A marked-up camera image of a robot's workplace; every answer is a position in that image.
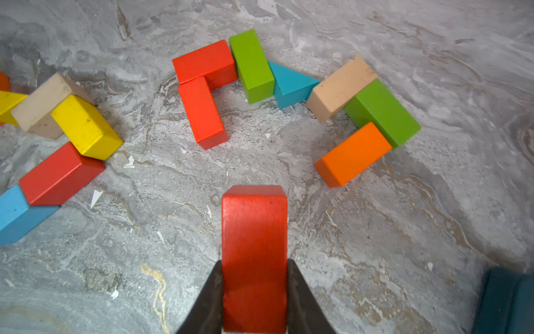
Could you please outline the green block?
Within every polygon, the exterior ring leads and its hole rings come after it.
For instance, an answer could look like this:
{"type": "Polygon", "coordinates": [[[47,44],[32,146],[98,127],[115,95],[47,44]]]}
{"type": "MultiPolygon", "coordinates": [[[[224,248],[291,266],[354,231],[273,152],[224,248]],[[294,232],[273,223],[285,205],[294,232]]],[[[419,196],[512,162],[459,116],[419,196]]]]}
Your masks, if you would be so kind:
{"type": "Polygon", "coordinates": [[[372,122],[393,148],[404,145],[421,130],[421,125],[379,79],[353,97],[344,111],[359,128],[372,122]]]}
{"type": "Polygon", "coordinates": [[[256,31],[232,36],[229,43],[248,102],[254,104],[273,96],[275,78],[256,31]]]}

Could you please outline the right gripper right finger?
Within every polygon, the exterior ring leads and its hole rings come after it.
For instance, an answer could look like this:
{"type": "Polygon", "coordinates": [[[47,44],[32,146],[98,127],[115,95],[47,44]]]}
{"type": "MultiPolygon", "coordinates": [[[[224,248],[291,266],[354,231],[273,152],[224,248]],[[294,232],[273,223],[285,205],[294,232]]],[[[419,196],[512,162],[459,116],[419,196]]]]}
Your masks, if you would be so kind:
{"type": "Polygon", "coordinates": [[[287,261],[287,332],[335,334],[294,260],[287,261]]]}

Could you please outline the natural wood block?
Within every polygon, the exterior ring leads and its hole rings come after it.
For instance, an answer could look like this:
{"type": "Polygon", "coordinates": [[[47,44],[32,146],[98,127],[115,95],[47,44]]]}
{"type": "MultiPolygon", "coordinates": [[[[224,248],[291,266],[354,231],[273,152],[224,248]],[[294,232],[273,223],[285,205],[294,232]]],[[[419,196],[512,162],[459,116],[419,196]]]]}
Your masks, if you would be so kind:
{"type": "Polygon", "coordinates": [[[364,59],[357,56],[313,88],[307,108],[324,123],[377,78],[364,59]]]}
{"type": "Polygon", "coordinates": [[[51,112],[70,95],[95,104],[83,87],[57,72],[21,101],[11,114],[25,132],[56,140],[63,131],[51,112]]]}

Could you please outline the light blue block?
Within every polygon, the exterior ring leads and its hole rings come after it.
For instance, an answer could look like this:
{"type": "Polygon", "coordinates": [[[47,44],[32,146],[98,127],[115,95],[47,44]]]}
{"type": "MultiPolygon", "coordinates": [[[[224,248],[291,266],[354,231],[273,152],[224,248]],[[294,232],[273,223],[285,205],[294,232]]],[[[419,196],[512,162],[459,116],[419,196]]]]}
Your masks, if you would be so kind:
{"type": "Polygon", "coordinates": [[[1,246],[18,242],[59,208],[32,206],[20,186],[13,186],[1,195],[1,246]]]}

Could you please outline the orange block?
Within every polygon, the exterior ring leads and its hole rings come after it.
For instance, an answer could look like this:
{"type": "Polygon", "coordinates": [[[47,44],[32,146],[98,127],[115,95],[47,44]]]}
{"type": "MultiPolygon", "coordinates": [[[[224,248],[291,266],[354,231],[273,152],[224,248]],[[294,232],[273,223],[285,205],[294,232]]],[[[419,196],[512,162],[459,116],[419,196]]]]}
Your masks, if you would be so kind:
{"type": "Polygon", "coordinates": [[[9,78],[4,73],[1,73],[1,125],[5,123],[18,125],[13,122],[13,117],[8,110],[12,104],[12,97],[9,78]]]}
{"type": "Polygon", "coordinates": [[[341,187],[392,149],[372,123],[366,124],[314,163],[329,188],[341,187]]]}

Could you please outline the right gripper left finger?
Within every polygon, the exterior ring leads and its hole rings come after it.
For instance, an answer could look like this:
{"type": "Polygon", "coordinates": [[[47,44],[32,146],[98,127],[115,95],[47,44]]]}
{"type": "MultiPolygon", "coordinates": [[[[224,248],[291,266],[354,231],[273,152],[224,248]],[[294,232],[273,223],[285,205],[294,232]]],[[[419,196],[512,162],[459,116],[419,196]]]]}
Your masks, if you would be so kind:
{"type": "Polygon", "coordinates": [[[214,333],[223,330],[223,273],[218,260],[207,278],[196,302],[176,334],[214,333]]]}

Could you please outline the yellow rectangular block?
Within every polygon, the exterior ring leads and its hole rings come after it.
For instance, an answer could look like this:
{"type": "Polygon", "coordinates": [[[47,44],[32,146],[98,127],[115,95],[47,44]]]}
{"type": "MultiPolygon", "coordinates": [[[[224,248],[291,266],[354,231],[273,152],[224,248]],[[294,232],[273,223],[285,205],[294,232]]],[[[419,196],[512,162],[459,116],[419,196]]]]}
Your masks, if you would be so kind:
{"type": "Polygon", "coordinates": [[[76,95],[62,101],[51,116],[85,157],[105,161],[124,143],[96,107],[76,95]]]}

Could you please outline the red block front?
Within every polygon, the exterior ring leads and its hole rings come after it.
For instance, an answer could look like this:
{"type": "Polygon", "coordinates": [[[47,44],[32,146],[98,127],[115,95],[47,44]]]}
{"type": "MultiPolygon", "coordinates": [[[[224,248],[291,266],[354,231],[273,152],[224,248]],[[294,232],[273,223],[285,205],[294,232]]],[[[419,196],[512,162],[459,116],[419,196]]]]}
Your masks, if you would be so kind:
{"type": "Polygon", "coordinates": [[[105,170],[66,143],[19,180],[30,205],[62,205],[105,170]]]}

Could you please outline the red block pair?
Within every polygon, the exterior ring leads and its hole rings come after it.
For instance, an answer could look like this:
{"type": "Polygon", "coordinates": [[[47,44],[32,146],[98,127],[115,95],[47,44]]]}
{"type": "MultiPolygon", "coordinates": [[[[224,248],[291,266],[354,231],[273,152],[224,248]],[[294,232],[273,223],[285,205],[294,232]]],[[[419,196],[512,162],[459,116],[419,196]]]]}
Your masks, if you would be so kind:
{"type": "Polygon", "coordinates": [[[180,84],[204,77],[210,90],[238,79],[232,53],[225,40],[192,51],[172,60],[180,84]]]}
{"type": "Polygon", "coordinates": [[[196,142],[208,150],[229,141],[207,80],[199,77],[178,90],[196,142]]]}

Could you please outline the yellow triangle block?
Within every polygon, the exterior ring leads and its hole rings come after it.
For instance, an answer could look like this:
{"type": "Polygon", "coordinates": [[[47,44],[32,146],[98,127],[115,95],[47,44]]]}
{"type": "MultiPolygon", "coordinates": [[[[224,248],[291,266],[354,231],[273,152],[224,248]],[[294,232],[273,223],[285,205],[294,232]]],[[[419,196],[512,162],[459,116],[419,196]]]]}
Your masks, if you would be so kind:
{"type": "Polygon", "coordinates": [[[18,126],[19,124],[11,114],[11,111],[27,97],[28,95],[26,94],[0,91],[0,121],[18,126]]]}

